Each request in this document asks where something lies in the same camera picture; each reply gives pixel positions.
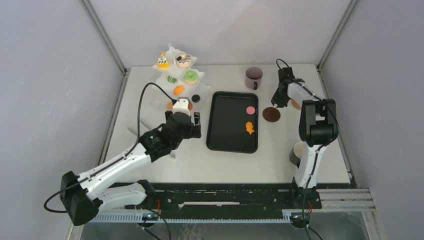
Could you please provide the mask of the white chocolate drizzle donut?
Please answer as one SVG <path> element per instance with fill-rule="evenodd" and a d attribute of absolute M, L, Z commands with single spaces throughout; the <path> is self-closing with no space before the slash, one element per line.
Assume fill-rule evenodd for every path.
<path fill-rule="evenodd" d="M 182 53 L 176 57 L 175 61 L 178 67 L 188 68 L 193 63 L 193 56 L 187 53 Z"/>

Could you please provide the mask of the yellow cake slice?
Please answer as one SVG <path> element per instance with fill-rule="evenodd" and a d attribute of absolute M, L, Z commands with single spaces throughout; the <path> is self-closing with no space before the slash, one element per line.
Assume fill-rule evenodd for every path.
<path fill-rule="evenodd" d="M 158 57 L 156 66 L 159 69 L 168 69 L 171 66 L 164 51 L 162 51 L 160 56 Z"/>

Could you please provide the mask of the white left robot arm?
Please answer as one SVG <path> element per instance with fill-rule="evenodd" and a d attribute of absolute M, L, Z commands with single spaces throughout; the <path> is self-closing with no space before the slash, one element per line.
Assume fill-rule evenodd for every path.
<path fill-rule="evenodd" d="M 149 209 L 155 205 L 154 188 L 145 179 L 127 186 L 112 185 L 125 174 L 169 155 L 183 140 L 202 136 L 199 112 L 168 110 L 165 115 L 165 123 L 139 136 L 135 145 L 120 155 L 89 171 L 69 171 L 61 177 L 59 199 L 73 225 L 84 225 L 103 210 L 139 204 Z"/>

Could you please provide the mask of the brown round coaster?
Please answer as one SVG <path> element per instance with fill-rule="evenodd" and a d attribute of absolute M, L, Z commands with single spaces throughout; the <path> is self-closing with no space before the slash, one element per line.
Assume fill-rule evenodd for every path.
<path fill-rule="evenodd" d="M 266 107 L 262 111 L 262 117 L 270 123 L 275 123 L 281 118 L 280 111 L 275 107 Z"/>

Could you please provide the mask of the black sandwich cookie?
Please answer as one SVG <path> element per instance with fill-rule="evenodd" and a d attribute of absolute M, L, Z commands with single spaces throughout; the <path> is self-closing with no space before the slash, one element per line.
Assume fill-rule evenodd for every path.
<path fill-rule="evenodd" d="M 192 101 L 193 103 L 198 103 L 200 100 L 201 100 L 201 97 L 200 97 L 200 95 L 198 95 L 198 94 L 194 94 L 194 95 L 191 97 L 191 101 Z"/>

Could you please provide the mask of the green layered cake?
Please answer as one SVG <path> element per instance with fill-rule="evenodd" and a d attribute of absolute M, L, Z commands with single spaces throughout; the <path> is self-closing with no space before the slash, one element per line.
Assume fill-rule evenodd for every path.
<path fill-rule="evenodd" d="M 175 77 L 172 77 L 170 75 L 167 76 L 167 81 L 172 84 L 176 84 L 178 82 L 178 80 Z"/>

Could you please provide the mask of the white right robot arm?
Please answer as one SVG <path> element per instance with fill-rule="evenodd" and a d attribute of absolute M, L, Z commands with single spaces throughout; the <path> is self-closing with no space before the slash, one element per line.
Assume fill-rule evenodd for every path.
<path fill-rule="evenodd" d="M 295 208 L 302 208 L 317 193 L 319 164 L 327 146 L 338 138 L 339 124 L 335 100 L 315 94 L 304 80 L 294 77 L 291 67 L 282 67 L 278 69 L 278 87 L 271 104 L 284 108 L 290 100 L 301 107 L 298 133 L 302 141 L 302 156 L 292 181 L 289 203 Z"/>

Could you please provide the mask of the grey mug white inside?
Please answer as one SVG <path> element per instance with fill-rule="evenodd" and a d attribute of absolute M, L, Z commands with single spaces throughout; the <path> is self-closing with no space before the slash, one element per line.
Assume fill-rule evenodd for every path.
<path fill-rule="evenodd" d="M 297 168 L 300 167 L 301 158 L 303 154 L 303 142 L 297 142 L 290 151 L 289 161 Z"/>

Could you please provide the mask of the dark purple mug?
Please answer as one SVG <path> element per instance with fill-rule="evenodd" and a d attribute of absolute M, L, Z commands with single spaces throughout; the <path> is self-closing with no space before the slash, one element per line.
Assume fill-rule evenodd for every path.
<path fill-rule="evenodd" d="M 262 81 L 263 71 L 258 67 L 250 67 L 245 71 L 244 84 L 248 89 L 257 90 Z"/>

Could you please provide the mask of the small orange cookie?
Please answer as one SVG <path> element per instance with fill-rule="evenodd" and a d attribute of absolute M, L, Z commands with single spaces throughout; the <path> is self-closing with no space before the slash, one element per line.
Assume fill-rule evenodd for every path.
<path fill-rule="evenodd" d="M 167 108 L 169 110 L 172 110 L 173 109 L 173 102 L 172 101 L 167 104 Z"/>

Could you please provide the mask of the green frosted donut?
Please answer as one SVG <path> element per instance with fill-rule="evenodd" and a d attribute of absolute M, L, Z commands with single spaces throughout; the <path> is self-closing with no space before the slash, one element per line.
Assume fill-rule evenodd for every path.
<path fill-rule="evenodd" d="M 183 80 L 187 84 L 195 84 L 199 80 L 199 75 L 194 70 L 188 70 L 184 76 Z"/>

